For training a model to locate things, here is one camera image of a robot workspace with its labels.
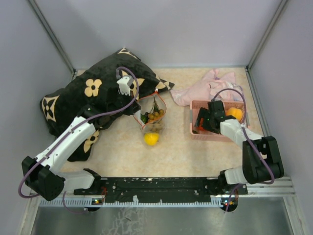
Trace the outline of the yellow lemon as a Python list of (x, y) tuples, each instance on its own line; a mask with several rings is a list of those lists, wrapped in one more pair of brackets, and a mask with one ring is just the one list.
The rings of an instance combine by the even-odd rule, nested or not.
[(159, 133), (145, 133), (144, 142), (149, 146), (154, 146), (159, 141)]

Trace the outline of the brown longan bunch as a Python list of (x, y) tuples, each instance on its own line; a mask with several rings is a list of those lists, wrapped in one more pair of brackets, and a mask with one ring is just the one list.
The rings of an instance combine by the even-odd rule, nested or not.
[(160, 133), (160, 131), (164, 129), (163, 116), (165, 115), (165, 110), (159, 106), (155, 98), (149, 113), (149, 119), (146, 122), (149, 131), (152, 133)]

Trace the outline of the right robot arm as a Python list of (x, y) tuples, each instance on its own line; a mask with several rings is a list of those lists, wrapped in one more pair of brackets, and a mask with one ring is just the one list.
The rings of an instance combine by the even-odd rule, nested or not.
[(192, 101), (190, 130), (193, 137), (208, 141), (232, 141), (242, 151), (242, 164), (222, 170), (217, 191), (231, 193), (236, 186), (272, 184), (284, 176), (276, 138), (261, 136), (245, 125), (243, 102)]

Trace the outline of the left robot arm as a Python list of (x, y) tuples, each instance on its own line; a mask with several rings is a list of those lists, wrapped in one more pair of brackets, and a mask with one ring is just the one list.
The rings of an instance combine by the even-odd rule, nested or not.
[(98, 193), (102, 183), (96, 179), (98, 175), (94, 171), (83, 169), (61, 173), (60, 170), (76, 149), (113, 115), (132, 115), (138, 111), (138, 95), (139, 89), (132, 92), (128, 85), (120, 85), (113, 89), (104, 109), (93, 104), (86, 104), (79, 109), (68, 128), (49, 147), (34, 158), (27, 156), (23, 159), (19, 196), (32, 198), (32, 195), (22, 193), (23, 185), (35, 191), (35, 197), (41, 196), (47, 201), (55, 199), (61, 193), (77, 189), (85, 189), (91, 194)]

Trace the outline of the dark grape bunch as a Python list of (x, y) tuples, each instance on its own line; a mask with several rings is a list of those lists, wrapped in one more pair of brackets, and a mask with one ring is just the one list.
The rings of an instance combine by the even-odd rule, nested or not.
[(143, 115), (143, 119), (144, 119), (144, 120), (148, 120), (148, 119), (149, 119), (149, 115), (150, 115), (150, 113), (146, 112), (146, 113)]

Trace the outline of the clear zip top bag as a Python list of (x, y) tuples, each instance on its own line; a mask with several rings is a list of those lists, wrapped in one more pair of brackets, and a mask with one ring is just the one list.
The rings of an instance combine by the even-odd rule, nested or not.
[(151, 95), (140, 98), (138, 104), (140, 110), (134, 114), (134, 118), (143, 133), (143, 141), (148, 146), (154, 146), (165, 128), (164, 117), (167, 105), (159, 95), (158, 89)]

